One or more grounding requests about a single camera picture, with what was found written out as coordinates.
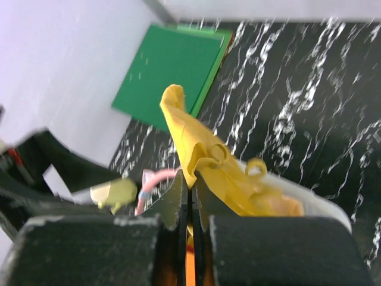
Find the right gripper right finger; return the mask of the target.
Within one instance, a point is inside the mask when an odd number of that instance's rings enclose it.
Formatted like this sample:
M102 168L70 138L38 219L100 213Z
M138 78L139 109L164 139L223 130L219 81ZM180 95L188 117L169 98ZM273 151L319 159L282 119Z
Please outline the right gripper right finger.
M196 172L192 187L192 225L195 251L196 285L214 285L213 244L210 235L210 216L236 216L208 187Z

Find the yellow mesh bra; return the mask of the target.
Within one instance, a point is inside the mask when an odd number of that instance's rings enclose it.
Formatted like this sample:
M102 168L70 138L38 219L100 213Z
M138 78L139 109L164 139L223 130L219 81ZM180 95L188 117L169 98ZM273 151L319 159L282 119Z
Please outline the yellow mesh bra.
M250 159L245 169L222 140L185 109L180 85L167 87L160 102L188 187L200 173L210 191L240 216L303 216L302 203L262 182L267 166Z

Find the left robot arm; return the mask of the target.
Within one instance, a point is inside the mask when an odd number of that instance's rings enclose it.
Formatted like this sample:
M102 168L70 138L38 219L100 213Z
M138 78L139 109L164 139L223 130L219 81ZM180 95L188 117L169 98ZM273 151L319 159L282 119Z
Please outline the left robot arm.
M13 240L35 216L104 215L74 194L120 179L121 174L70 151L48 130L14 145L1 142L1 229Z

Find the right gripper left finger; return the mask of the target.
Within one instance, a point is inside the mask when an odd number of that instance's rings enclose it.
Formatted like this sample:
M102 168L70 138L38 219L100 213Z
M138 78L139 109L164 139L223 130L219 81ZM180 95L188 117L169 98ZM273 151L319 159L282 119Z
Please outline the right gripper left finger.
M152 285L186 284L187 212L188 186L179 169L166 192L140 214L159 221Z

